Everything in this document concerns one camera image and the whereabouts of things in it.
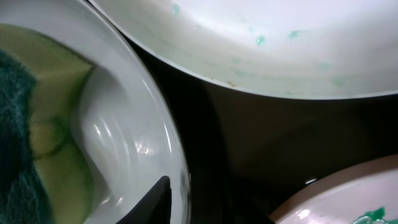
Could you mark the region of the green yellow sponge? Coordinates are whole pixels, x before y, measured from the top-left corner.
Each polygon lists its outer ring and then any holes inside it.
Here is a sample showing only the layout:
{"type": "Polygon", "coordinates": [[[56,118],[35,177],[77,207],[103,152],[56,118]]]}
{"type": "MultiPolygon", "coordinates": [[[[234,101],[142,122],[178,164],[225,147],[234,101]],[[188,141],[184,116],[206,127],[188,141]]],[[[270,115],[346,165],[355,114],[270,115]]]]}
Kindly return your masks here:
{"type": "Polygon", "coordinates": [[[92,64],[52,39],[1,25],[1,222],[81,224],[94,180],[70,118],[92,64]]]}

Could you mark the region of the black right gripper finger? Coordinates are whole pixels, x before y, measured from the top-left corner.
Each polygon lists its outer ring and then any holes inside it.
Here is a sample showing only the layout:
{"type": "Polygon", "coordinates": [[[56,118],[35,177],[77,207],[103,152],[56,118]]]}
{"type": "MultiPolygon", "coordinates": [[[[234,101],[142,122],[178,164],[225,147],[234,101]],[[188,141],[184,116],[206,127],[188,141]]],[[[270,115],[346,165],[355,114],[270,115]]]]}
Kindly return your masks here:
{"type": "Polygon", "coordinates": [[[165,175],[117,224],[170,224],[171,209],[170,178],[165,175]]]}

